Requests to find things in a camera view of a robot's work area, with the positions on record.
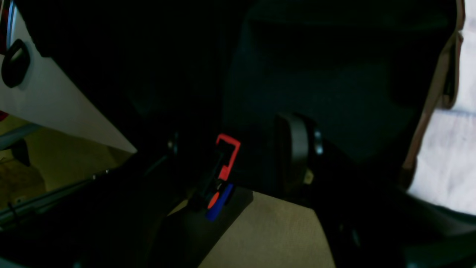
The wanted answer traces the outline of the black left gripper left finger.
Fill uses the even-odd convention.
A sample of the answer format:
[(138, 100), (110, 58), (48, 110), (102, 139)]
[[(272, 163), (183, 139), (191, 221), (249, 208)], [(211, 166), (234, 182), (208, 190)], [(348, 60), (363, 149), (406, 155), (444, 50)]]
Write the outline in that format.
[(24, 268), (189, 268), (203, 258), (185, 237), (192, 209), (169, 213), (194, 193), (216, 134), (133, 132), (138, 152), (46, 212), (17, 215), (1, 232), (1, 261)]

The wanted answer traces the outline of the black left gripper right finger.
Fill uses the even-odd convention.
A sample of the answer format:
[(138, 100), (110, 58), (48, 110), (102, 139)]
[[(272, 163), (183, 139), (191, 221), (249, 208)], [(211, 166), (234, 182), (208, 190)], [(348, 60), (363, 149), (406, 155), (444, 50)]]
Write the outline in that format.
[(359, 168), (302, 114), (275, 115), (282, 197), (314, 210), (337, 268), (474, 268), (475, 216)]

